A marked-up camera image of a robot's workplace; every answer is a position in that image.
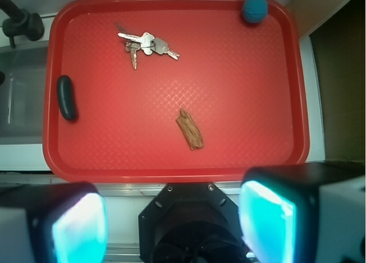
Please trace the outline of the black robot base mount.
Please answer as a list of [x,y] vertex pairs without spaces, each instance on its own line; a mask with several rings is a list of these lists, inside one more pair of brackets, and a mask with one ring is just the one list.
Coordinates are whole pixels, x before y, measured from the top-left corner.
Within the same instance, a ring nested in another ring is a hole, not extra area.
[[213,183],[167,184],[138,216],[143,262],[250,262],[238,206]]

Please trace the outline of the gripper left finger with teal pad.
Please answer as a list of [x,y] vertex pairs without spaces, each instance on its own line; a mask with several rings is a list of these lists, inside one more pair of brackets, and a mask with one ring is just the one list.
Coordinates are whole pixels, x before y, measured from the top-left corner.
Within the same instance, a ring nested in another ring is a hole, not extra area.
[[93,184],[1,186],[1,262],[102,262],[107,241]]

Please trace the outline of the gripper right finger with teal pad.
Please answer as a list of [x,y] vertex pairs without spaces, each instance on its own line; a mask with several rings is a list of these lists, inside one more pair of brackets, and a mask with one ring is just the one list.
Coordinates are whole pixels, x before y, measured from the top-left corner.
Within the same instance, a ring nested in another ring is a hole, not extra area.
[[364,262],[365,165],[251,168],[238,217],[242,239],[260,262]]

